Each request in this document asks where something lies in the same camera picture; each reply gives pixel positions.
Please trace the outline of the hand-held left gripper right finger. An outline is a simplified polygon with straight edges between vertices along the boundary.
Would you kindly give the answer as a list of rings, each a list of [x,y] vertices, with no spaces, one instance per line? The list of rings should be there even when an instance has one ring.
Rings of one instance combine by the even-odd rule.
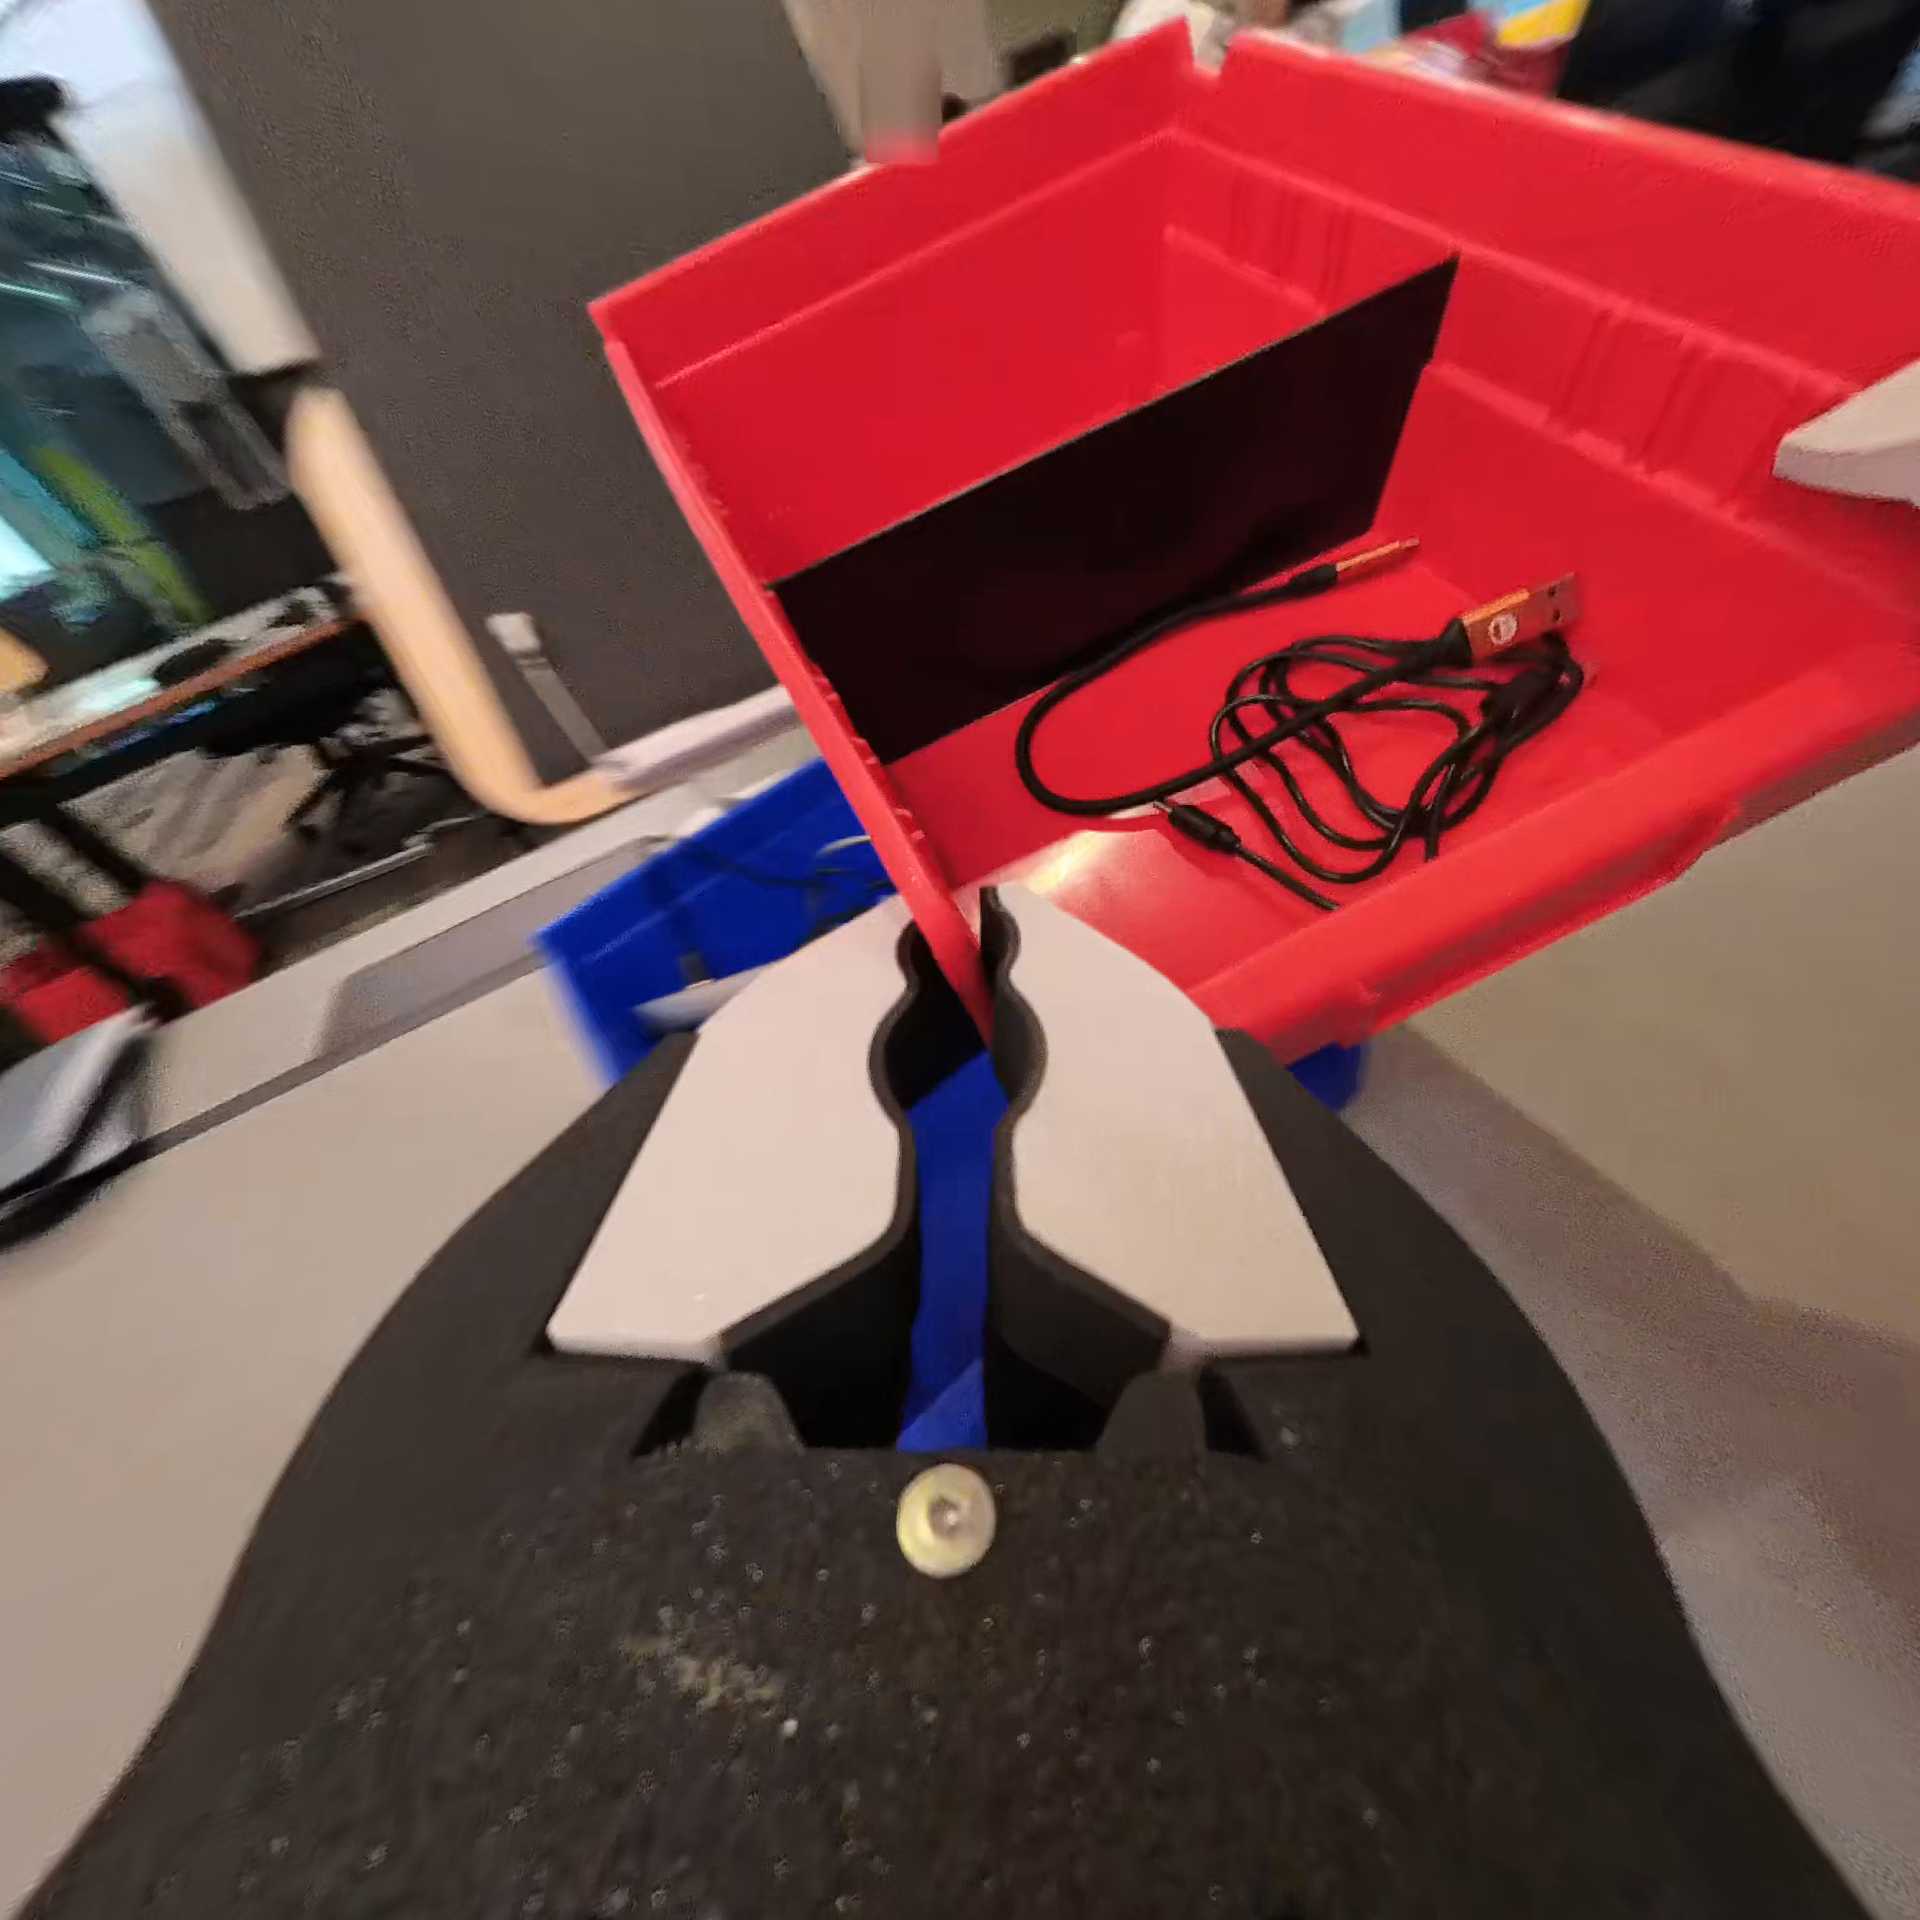
[[[1091,1406],[1143,1374],[1343,1357],[1360,1326],[1220,1029],[1029,886],[980,897],[1003,1117],[989,1357]]]

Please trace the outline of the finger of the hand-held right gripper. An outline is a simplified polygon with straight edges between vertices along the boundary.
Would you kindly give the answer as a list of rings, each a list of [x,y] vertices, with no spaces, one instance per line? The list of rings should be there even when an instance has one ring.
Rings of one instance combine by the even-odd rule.
[[[1791,429],[1774,451],[1774,477],[1809,491],[1917,506],[1917,380],[1911,360]]]

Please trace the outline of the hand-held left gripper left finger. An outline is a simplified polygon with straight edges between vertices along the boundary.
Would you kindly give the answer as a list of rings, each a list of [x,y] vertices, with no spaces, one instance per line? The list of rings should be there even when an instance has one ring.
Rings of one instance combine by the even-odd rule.
[[[554,1354],[760,1374],[789,1406],[906,1403],[911,931],[886,900],[654,1051],[660,1111],[546,1320]]]

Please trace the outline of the red plastic bin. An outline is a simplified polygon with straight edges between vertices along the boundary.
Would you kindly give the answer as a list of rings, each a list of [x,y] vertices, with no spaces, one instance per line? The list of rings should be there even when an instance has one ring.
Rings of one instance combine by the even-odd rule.
[[[1329,917],[1154,820],[1026,797],[1029,694],[894,763],[774,583],[1460,257],[1369,531],[1411,560],[1194,629],[1046,723],[1114,794],[1191,766],[1291,637],[1426,637],[1574,571],[1580,700],[1434,863]],[[594,300],[734,611],[977,1020],[974,894],[1040,880],[1280,1057],[1360,1043],[1917,743],[1917,517],[1780,440],[1917,360],[1917,194],[1271,37],[1071,63]]]

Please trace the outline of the blue plastic bin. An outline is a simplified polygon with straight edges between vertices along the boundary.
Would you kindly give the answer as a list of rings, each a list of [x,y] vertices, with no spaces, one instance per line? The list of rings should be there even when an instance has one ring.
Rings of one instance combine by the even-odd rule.
[[[669,1069],[654,1066],[654,1051],[666,1046],[677,1054],[686,1037],[774,963],[886,900],[897,897],[880,874],[877,851],[854,829],[851,803],[817,766],[777,780],[751,800],[697,817],[691,834],[649,851],[631,874],[549,926],[540,934],[540,951],[597,1060],[606,1069],[626,1069],[626,1091],[646,1097],[640,1146],[660,1111],[669,1077]],[[757,1377],[800,1429],[800,1440],[820,1449],[1051,1451],[1091,1446],[1123,1406],[1146,1400],[1160,1383],[1171,1383],[1174,1397],[1211,1406],[1223,1400],[1234,1366],[1317,1366],[1366,1354],[1360,1329],[1360,1346],[1343,1357],[1220,1360],[1200,1374],[1143,1374],[1123,1389],[1114,1406],[1083,1403],[1077,1394],[1020,1374],[1014,1360],[989,1357],[989,1209],[994,1134],[1006,1109],[994,1037],[986,1040],[960,1006],[920,926],[909,940],[923,989],[917,1014],[894,1043],[897,1086],[909,1103],[917,1146],[920,1200],[920,1309],[909,1349],[906,1403],[789,1406],[780,1389],[760,1374],[649,1363],[683,1369],[697,1383]],[[994,1029],[989,971],[986,983],[991,1000],[986,1023]],[[1271,1060],[1257,1043],[1226,1029],[1220,1034],[1260,1114],[1257,1094],[1271,1080]],[[1283,1157],[1274,1123],[1263,1114],[1260,1123]],[[617,1169],[614,1191],[637,1146]]]

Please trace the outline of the black cable gold plug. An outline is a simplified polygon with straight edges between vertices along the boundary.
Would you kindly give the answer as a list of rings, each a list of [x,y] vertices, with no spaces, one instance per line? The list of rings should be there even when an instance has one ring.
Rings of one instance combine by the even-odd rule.
[[[1186,771],[1069,794],[1037,760],[1060,709],[1169,640],[1323,600],[1414,549],[1386,540],[1134,623],[1023,714],[1011,760],[1026,797],[1074,823],[1154,820],[1323,917],[1406,857],[1434,863],[1589,683],[1571,646],[1583,620],[1574,571],[1483,600],[1426,637],[1326,631],[1271,646],[1234,669]]]

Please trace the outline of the grey desk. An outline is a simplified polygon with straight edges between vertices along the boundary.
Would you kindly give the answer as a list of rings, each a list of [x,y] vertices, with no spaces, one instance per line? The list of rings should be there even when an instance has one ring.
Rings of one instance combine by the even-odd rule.
[[[537,909],[794,737],[294,934],[157,1043],[157,1151],[3,1254],[3,1914],[180,1689],[349,1357],[597,1091]],[[1594,1406],[1746,1726],[1917,1914],[1917,800],[1906,754],[1374,1043],[1349,1126]]]

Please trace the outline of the red floor bag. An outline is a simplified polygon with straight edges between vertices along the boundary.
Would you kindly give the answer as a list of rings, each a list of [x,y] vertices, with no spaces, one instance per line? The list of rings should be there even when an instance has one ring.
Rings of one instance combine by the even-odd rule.
[[[9,909],[34,937],[3,963],[3,1017],[34,1043],[123,1011],[180,1020],[243,991],[266,963],[251,929],[183,880],[146,880],[100,917],[51,891]]]

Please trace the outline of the grey pouch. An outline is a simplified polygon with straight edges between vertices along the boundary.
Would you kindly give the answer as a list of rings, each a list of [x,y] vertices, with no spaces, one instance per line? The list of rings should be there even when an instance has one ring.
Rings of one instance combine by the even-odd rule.
[[[149,1146],[157,1020],[120,1011],[3,1069],[3,1249],[29,1243]]]

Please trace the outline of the black divider in red bin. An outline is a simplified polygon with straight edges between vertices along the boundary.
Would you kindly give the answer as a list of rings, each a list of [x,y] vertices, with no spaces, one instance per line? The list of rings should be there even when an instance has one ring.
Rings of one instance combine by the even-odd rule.
[[[777,580],[854,734],[894,763],[1154,617],[1369,531],[1457,269],[1446,257]]]

